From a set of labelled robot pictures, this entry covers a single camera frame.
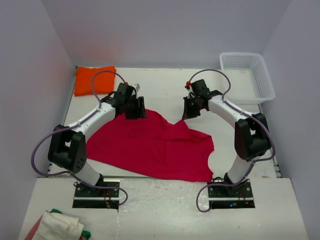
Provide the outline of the magenta t shirt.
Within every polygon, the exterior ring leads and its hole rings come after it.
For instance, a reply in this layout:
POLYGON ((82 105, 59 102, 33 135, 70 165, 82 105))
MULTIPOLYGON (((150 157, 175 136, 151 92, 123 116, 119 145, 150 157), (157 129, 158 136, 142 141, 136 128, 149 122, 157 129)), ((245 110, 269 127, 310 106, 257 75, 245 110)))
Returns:
POLYGON ((172 124, 156 111, 146 114, 138 119, 120 115, 104 124, 87 140, 87 157, 152 178, 210 182, 212 137, 184 120, 172 124))

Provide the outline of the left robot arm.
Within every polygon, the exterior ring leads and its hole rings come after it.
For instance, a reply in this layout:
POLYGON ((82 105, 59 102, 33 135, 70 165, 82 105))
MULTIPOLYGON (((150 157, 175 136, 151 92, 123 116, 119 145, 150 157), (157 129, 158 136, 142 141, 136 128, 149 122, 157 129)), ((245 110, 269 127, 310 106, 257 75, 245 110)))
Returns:
POLYGON ((48 160, 87 184, 86 190, 97 197, 103 193, 102 175, 87 162, 87 141, 104 124, 118 116, 127 120, 146 118, 144 97, 138 96, 139 84, 120 83, 114 93, 98 99, 98 105, 71 126, 57 125, 52 133, 48 160))

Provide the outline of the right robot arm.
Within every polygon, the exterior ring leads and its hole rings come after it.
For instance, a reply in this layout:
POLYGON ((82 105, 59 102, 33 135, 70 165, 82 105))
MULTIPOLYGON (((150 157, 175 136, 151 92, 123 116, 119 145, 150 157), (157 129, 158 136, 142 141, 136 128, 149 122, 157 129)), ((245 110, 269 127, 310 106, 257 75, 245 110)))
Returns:
POLYGON ((225 173, 223 181, 224 193, 233 197, 241 191, 240 184, 246 180, 256 163, 273 158, 263 157, 273 147, 266 117, 262 113, 253 114, 228 102, 220 91, 211 91, 203 79, 193 83, 187 81, 185 88, 188 96, 183 98, 183 120, 196 118, 205 109, 218 115, 234 129, 236 158, 230 170, 225 173))

